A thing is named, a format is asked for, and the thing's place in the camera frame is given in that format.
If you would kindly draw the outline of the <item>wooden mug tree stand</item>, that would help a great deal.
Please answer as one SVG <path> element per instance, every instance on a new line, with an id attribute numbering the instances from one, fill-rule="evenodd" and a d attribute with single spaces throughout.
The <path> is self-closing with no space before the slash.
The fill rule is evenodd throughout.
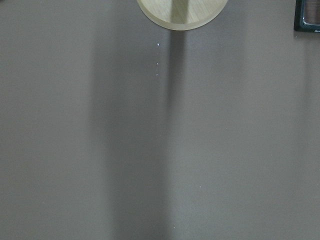
<path id="1" fill-rule="evenodd" d="M 138 0 L 142 12 L 155 24 L 174 31 L 204 26 L 225 8 L 227 0 Z"/>

